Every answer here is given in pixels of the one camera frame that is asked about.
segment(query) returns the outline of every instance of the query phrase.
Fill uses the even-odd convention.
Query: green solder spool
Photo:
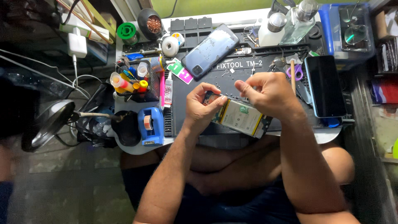
[[[117,35],[123,40],[124,44],[134,45],[140,40],[140,33],[137,32],[132,23],[123,23],[117,28]]]

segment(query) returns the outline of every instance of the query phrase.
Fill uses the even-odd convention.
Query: white desk
[[[227,13],[218,13],[218,14],[208,14],[208,15],[201,15],[201,16],[186,16],[186,17],[178,17],[178,18],[169,18],[169,19],[162,19],[163,26],[165,30],[169,33],[170,32],[170,22],[172,20],[180,19],[180,20],[187,20],[189,18],[200,19],[203,17],[210,17],[212,18],[213,27],[217,27],[220,24],[224,23],[230,28],[234,27],[244,27],[244,26],[253,26],[255,22],[258,22],[258,19],[261,18],[261,23],[267,23],[267,15],[269,12],[269,8],[266,9],[257,9],[257,10],[248,10],[248,11],[240,11],[240,12],[227,12]],[[319,14],[315,15],[315,20],[320,22]],[[144,35],[142,34],[141,30],[138,27],[137,22],[133,23],[137,31],[140,33],[140,41],[139,42],[146,42],[148,41]],[[116,37],[116,61],[119,59],[120,56],[123,54],[123,42],[119,37]],[[132,100],[128,102],[124,102],[124,97],[120,97],[113,94],[113,98],[115,99],[115,113],[120,110],[132,110],[134,112],[138,112],[142,108],[153,107],[157,106],[158,102],[148,102],[148,103],[136,103]],[[330,129],[315,129],[314,134],[317,142],[319,144],[327,143],[335,139],[338,134],[340,133],[341,128],[330,128]],[[270,135],[280,135],[281,132],[267,132]],[[154,147],[145,147],[142,146],[140,143],[134,147],[126,147],[120,144],[119,139],[116,134],[113,135],[116,139],[117,144],[119,147],[130,154],[140,155],[144,154],[148,151],[151,151],[155,148]],[[164,138],[164,144],[169,144],[174,142],[175,138]]]

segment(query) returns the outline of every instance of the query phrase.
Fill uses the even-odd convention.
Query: man's left hand
[[[213,91],[215,94],[221,93],[221,90],[215,85],[201,83],[187,95],[187,108],[185,110],[186,116],[183,128],[187,128],[195,135],[199,135],[205,130],[216,112],[227,101],[227,97],[222,96],[218,97],[211,104],[204,106],[202,102],[206,91]]]

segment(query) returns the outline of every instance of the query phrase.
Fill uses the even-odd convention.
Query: green wall
[[[160,17],[171,14],[175,0],[151,0]],[[353,0],[317,0],[318,3],[354,2]],[[236,12],[269,8],[271,0],[178,0],[172,17]]]

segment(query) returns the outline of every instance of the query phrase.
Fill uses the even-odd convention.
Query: blue tape dispenser
[[[163,145],[164,122],[163,114],[159,108],[141,109],[138,112],[138,127],[141,132],[143,146]]]

